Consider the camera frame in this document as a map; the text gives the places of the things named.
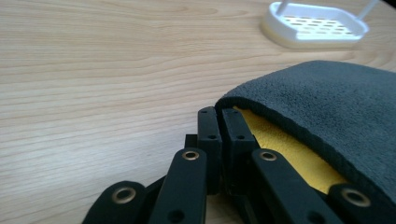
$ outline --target wooden table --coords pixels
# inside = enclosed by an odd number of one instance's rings
[[[379,3],[352,49],[285,49],[269,0],[0,2],[0,222],[80,223],[121,180],[166,174],[196,112],[311,60],[396,71],[396,12]],[[298,1],[359,13],[368,0]],[[241,223],[208,197],[206,223]]]

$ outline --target grey suede pad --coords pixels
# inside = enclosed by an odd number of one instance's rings
[[[340,174],[396,202],[396,74],[313,61],[244,83],[217,109],[266,117],[315,150]]]

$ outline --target gray fabric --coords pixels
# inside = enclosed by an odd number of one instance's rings
[[[294,135],[349,181],[396,202],[395,73],[301,63],[236,87],[216,108],[235,105]]]

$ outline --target white soap dish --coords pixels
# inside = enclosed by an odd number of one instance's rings
[[[336,7],[274,2],[262,30],[276,43],[293,49],[351,47],[369,31],[362,19],[377,2],[372,0],[359,16]]]

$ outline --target table surface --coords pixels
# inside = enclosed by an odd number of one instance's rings
[[[368,0],[298,1],[358,14]],[[196,112],[233,87],[312,60],[396,71],[396,11],[351,49],[286,49],[269,0],[0,3],[0,222],[80,223],[121,180],[165,175]],[[221,196],[206,223],[242,223]]]

